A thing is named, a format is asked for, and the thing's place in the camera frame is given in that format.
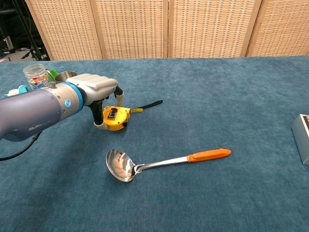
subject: glass jar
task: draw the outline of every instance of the glass jar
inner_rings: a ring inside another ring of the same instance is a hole
[[[32,64],[25,67],[24,74],[32,89],[49,86],[48,72],[42,64]]]

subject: wicker screen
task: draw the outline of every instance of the wicker screen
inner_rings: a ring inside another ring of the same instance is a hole
[[[263,0],[247,56],[297,56],[309,50],[309,0]]]
[[[168,0],[91,0],[103,57],[167,57]]]
[[[244,56],[259,6],[260,0],[170,0],[169,57]]]
[[[51,59],[102,58],[89,0],[27,0],[27,5]]]

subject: yellow tape measure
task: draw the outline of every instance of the yellow tape measure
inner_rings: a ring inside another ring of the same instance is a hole
[[[110,131],[119,131],[127,126],[130,113],[143,112],[144,109],[161,104],[163,101],[156,101],[152,104],[130,109],[119,106],[106,106],[103,111],[104,124]]]

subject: floor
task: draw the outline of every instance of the floor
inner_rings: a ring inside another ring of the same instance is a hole
[[[33,61],[35,58],[32,58],[32,55],[29,54],[28,57],[22,59],[22,57],[27,54],[29,51],[18,51],[12,54],[7,54],[5,57],[0,59],[0,62],[10,62],[10,61]]]

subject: metal cup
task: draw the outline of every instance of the metal cup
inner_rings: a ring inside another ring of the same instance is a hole
[[[55,81],[56,83],[65,82],[68,78],[73,76],[77,76],[77,73],[73,71],[62,72],[55,77]]]

